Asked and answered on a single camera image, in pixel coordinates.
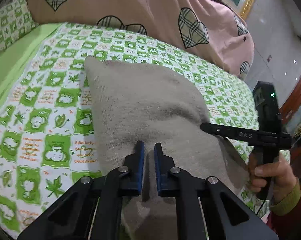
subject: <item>hand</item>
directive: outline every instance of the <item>hand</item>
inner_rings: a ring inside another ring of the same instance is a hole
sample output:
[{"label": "hand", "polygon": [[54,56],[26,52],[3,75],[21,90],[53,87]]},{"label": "hand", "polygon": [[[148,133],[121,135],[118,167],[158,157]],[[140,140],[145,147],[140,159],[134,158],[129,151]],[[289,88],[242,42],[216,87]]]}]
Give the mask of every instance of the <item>hand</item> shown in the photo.
[{"label": "hand", "polygon": [[248,188],[253,192],[260,192],[261,188],[266,186],[266,180],[263,178],[275,177],[273,191],[275,203],[281,202],[297,183],[292,167],[281,153],[278,162],[257,166],[257,160],[252,152],[249,155],[248,169],[251,182]]}]

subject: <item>printed bedsheet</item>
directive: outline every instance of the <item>printed bedsheet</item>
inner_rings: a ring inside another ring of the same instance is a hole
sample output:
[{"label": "printed bedsheet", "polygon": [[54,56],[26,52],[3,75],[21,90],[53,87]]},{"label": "printed bedsheet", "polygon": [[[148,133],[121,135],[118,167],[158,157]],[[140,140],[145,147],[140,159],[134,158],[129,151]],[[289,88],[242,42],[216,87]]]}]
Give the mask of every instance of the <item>printed bedsheet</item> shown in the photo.
[{"label": "printed bedsheet", "polygon": [[[13,238],[79,178],[102,175],[84,71],[88,55],[168,67],[199,89],[212,123],[258,129],[250,90],[217,66],[130,31],[64,23],[42,43],[0,111],[0,226]],[[252,147],[230,141],[247,162]],[[255,212],[261,205],[246,189],[239,197]],[[267,210],[265,204],[259,216]]]}]

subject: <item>gray towel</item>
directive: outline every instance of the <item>gray towel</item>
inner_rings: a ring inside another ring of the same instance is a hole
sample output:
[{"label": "gray towel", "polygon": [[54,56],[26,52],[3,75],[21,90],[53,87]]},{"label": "gray towel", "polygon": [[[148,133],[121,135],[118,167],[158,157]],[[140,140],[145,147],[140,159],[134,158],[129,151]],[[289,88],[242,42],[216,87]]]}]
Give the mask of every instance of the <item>gray towel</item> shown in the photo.
[{"label": "gray towel", "polygon": [[175,200],[158,197],[156,190],[156,142],[193,176],[214,175],[236,194],[248,181],[246,165],[230,142],[200,130],[202,122],[209,122],[208,110],[186,78],[163,66],[94,57],[84,67],[104,174],[122,165],[138,140],[145,142],[142,196],[128,200],[122,211],[132,239],[177,239]]}]

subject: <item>floor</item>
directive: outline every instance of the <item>floor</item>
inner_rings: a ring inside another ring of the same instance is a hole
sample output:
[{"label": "floor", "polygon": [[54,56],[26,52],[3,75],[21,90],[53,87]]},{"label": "floor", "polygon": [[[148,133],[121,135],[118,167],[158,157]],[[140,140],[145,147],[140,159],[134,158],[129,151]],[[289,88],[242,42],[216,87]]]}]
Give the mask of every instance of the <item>floor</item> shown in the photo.
[{"label": "floor", "polygon": [[301,74],[301,13],[292,0],[255,0],[246,23],[255,56],[245,82],[272,82],[281,106]]}]

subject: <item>sleeve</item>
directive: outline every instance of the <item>sleeve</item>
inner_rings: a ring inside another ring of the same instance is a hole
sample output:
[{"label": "sleeve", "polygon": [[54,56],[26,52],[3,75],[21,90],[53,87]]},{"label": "sleeve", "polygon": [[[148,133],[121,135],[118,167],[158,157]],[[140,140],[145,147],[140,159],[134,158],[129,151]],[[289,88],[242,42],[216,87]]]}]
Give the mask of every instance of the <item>sleeve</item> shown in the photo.
[{"label": "sleeve", "polygon": [[285,239],[292,229],[301,223],[301,190],[299,182],[295,185],[290,194],[280,203],[271,206],[271,214],[268,219],[268,226],[279,236]]}]

